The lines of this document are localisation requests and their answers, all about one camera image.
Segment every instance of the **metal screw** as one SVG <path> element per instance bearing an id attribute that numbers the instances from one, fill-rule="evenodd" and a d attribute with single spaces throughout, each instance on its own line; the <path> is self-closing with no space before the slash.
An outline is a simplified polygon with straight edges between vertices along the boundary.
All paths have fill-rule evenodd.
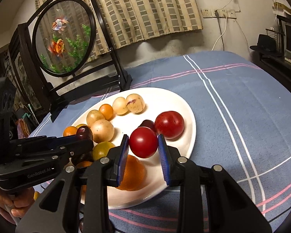
<path id="1" fill-rule="evenodd" d="M 178 162 L 181 163 L 181 164 L 184 164 L 187 162 L 187 158 L 186 157 L 179 157 L 178 158 Z"/>
<path id="2" fill-rule="evenodd" d="M 220 166 L 220 165 L 214 165 L 213 166 L 213 169 L 216 171 L 216 172 L 221 172 L 222 171 L 222 166 Z"/>
<path id="3" fill-rule="evenodd" d="M 67 166 L 66 167 L 66 172 L 73 172 L 74 171 L 74 166 Z"/>
<path id="4" fill-rule="evenodd" d="M 101 158 L 100 159 L 100 163 L 102 163 L 102 164 L 106 164 L 106 163 L 109 163 L 109 158 L 107 158 L 107 157 L 103 157 L 103 158 Z"/>

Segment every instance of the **finger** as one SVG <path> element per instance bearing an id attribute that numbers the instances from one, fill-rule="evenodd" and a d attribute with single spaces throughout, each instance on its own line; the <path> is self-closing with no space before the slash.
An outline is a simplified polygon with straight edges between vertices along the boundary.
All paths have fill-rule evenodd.
<path id="1" fill-rule="evenodd" d="M 14 199 L 14 205 L 17 208 L 27 207 L 31 204 L 34 196 L 33 187 L 23 190 Z"/>
<path id="2" fill-rule="evenodd" d="M 20 217 L 23 218 L 24 215 L 26 214 L 26 212 L 28 211 L 28 209 L 30 209 L 31 205 L 34 203 L 34 200 L 32 200 L 29 204 L 29 206 L 26 206 L 24 208 L 18 208 L 18 209 L 12 209 L 12 215 L 14 217 Z"/>
<path id="3" fill-rule="evenodd" d="M 13 201 L 1 189 L 0 189 L 0 205 L 1 206 L 7 205 L 9 207 L 13 207 Z"/>

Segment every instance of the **white and orange goldfish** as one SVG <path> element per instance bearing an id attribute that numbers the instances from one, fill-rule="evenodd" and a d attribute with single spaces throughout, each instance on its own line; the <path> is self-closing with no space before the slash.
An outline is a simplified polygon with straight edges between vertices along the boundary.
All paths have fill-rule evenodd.
<path id="1" fill-rule="evenodd" d="M 57 57 L 63 57 L 64 49 L 64 41 L 60 38 L 55 42 L 52 40 L 50 46 L 47 48 L 52 54 L 56 55 Z"/>
<path id="2" fill-rule="evenodd" d="M 61 10 L 57 10 L 59 12 L 59 17 L 55 19 L 55 22 L 53 22 L 52 24 L 52 28 L 54 31 L 58 31 L 59 33 L 62 33 L 64 31 L 64 29 L 67 27 L 68 19 L 65 16 L 61 16 L 60 11 Z"/>

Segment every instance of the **pink stripe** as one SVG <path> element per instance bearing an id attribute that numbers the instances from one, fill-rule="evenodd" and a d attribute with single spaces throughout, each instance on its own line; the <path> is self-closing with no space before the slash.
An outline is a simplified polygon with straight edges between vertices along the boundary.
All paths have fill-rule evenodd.
<path id="1" fill-rule="evenodd" d="M 233 67 L 214 69 L 214 70 L 209 70 L 209 71 L 204 71 L 204 72 L 205 73 L 207 73 L 207 72 L 214 72 L 214 71 L 220 71 L 220 70 L 225 70 L 225 69 L 230 69 L 230 68 L 235 68 L 235 67 L 240 67 L 240 66 L 247 66 L 247 65 L 237 65 L 237 66 L 233 66 Z M 200 74 L 202 72 L 203 72 L 202 70 L 200 71 L 199 69 L 196 69 L 196 71 L 195 70 L 191 70 L 189 73 L 182 74 L 182 75 L 178 75 L 178 76 L 174 76 L 173 78 L 162 78 L 162 79 L 157 79 L 159 77 L 153 78 L 153 79 L 151 79 L 150 82 L 157 82 L 157 81 L 161 81 L 161 80 L 175 79 L 175 78 L 179 78 L 179 77 L 186 76 L 186 75 L 189 75 L 189 74 L 194 74 L 194 73 Z M 142 82 L 142 84 L 136 84 L 136 85 L 134 85 L 132 87 L 132 89 L 137 88 L 139 86 L 144 86 L 144 85 L 146 85 L 146 84 L 148 84 L 150 82 Z"/>
<path id="2" fill-rule="evenodd" d="M 204 68 L 204 69 L 197 69 L 197 71 L 207 71 L 207 70 L 212 70 L 212 69 L 216 69 L 216 68 L 219 68 L 219 67 L 224 67 L 224 68 L 228 68 L 228 66 L 232 66 L 232 67 L 238 67 L 239 65 L 241 66 L 247 66 L 247 67 L 250 67 L 250 68 L 255 68 L 255 69 L 260 69 L 259 67 L 257 66 L 252 66 L 252 65 L 248 65 L 248 64 L 244 64 L 244 63 L 237 63 L 237 64 L 229 64 L 229 65 L 221 65 L 221 66 L 215 66 L 215 67 L 210 67 L 210 68 Z M 140 83 L 137 83 L 134 85 L 134 87 L 145 83 L 145 82 L 152 82 L 152 80 L 155 80 L 155 79 L 161 79 L 161 78 L 169 78 L 169 77 L 173 77 L 173 76 L 176 76 L 176 75 L 179 75 L 179 74 L 186 74 L 186 73 L 190 73 L 191 71 L 193 70 L 189 70 L 189 71 L 185 71 L 185 72 L 181 72 L 181 73 L 177 73 L 177 74 L 171 74 L 171 75 L 166 75 L 166 76 L 161 76 L 161 77 L 155 77 L 155 78 L 152 78 L 152 79 L 149 79 L 149 80 L 146 80 L 146 81 L 143 81 L 143 82 L 140 82 Z"/>
<path id="3" fill-rule="evenodd" d="M 151 216 L 151 215 L 147 215 L 147 214 L 143 214 L 140 212 L 136 212 L 133 211 L 131 209 L 123 209 L 123 211 L 137 215 L 137 216 L 141 216 L 144 218 L 148 218 L 148 219 L 153 219 L 153 220 L 159 220 L 159 221 L 171 221 L 171 222 L 176 222 L 178 219 L 177 218 L 168 218 L 168 217 L 160 217 L 160 216 Z"/>
<path id="4" fill-rule="evenodd" d="M 269 209 L 264 210 L 263 213 L 270 212 L 271 210 L 277 208 L 278 206 L 280 206 L 281 204 L 283 204 L 284 202 L 286 202 L 290 197 L 291 197 L 291 194 L 289 194 L 289 195 L 288 195 L 286 198 L 284 198 L 281 202 L 278 202 L 277 204 L 275 204 L 274 206 L 270 207 Z"/>
<path id="5" fill-rule="evenodd" d="M 145 82 L 150 82 L 154 79 L 160 79 L 160 78 L 169 78 L 169 77 L 173 77 L 173 76 L 176 76 L 176 75 L 179 75 L 179 74 L 186 74 L 186 73 L 189 73 L 191 71 L 194 71 L 194 70 L 188 70 L 188 71 L 185 71 L 185 72 L 181 72 L 181 73 L 177 73 L 177 74 L 171 74 L 171 75 L 166 75 L 166 76 L 161 76 L 161 77 L 155 77 L 155 78 L 152 78 L 152 79 L 149 79 L 149 80 L 146 80 L 146 81 L 143 81 L 143 82 L 140 82 L 140 83 L 137 83 L 135 84 L 135 86 L 138 86 L 139 84 L 142 84 L 142 83 L 145 83 Z"/>
<path id="6" fill-rule="evenodd" d="M 291 187 L 291 183 L 287 187 L 285 187 L 284 189 L 282 189 L 280 192 L 278 192 L 277 194 L 275 194 L 274 196 L 272 196 L 272 197 L 268 198 L 267 200 L 259 203 L 257 205 L 257 207 L 262 206 L 263 204 L 266 204 L 266 203 L 272 201 L 273 199 L 276 199 L 278 196 L 282 195 L 285 191 L 287 191 L 290 187 Z"/>
<path id="7" fill-rule="evenodd" d="M 124 221 L 126 223 L 129 223 L 129 224 L 141 227 L 141 228 L 146 228 L 146 229 L 151 229 L 151 230 L 159 230 L 159 231 L 165 231 L 165 232 L 176 232 L 176 229 L 160 228 L 160 227 L 155 227 L 155 226 L 151 226 L 151 225 L 146 225 L 146 224 L 143 224 L 143 223 L 137 223 L 137 222 L 128 220 L 128 219 L 126 219 L 124 217 L 118 216 L 118 215 L 110 213 L 110 212 L 109 212 L 109 215 L 112 216 L 112 217 L 115 217 L 115 218 L 117 218 L 119 220 L 122 220 L 122 221 Z"/>

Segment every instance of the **white cable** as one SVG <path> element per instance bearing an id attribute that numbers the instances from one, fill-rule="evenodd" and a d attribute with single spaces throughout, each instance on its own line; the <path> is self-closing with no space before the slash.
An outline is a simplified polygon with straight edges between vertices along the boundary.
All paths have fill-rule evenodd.
<path id="1" fill-rule="evenodd" d="M 225 18 L 225 30 L 224 32 L 222 33 L 222 35 L 216 40 L 216 42 L 214 43 L 214 46 L 212 48 L 212 51 L 214 49 L 214 47 L 216 46 L 216 44 L 218 43 L 219 39 L 223 36 L 223 34 L 226 32 L 226 25 L 227 25 L 227 17 Z"/>
<path id="2" fill-rule="evenodd" d="M 277 3 L 277 9 L 276 9 L 276 16 L 275 16 L 274 22 L 277 20 L 277 15 L 278 15 L 278 2 L 276 2 L 276 3 Z"/>
<path id="3" fill-rule="evenodd" d="M 228 6 L 228 5 L 230 4 L 231 1 L 232 1 L 232 0 L 230 0 L 230 1 L 228 2 L 228 4 L 226 4 L 222 9 L 224 9 L 226 6 Z"/>
<path id="4" fill-rule="evenodd" d="M 247 48 L 248 48 L 249 55 L 250 55 L 251 58 L 253 59 L 252 54 L 251 54 L 250 49 L 249 49 L 249 44 L 248 44 L 248 40 L 247 40 L 247 38 L 246 38 L 246 35 L 244 34 L 244 31 L 242 30 L 241 26 L 239 25 L 239 23 L 238 23 L 238 21 L 237 21 L 236 19 L 235 19 L 235 22 L 238 24 L 239 29 L 241 29 L 241 32 L 243 33 L 244 38 L 246 39 L 246 43 L 247 43 Z"/>

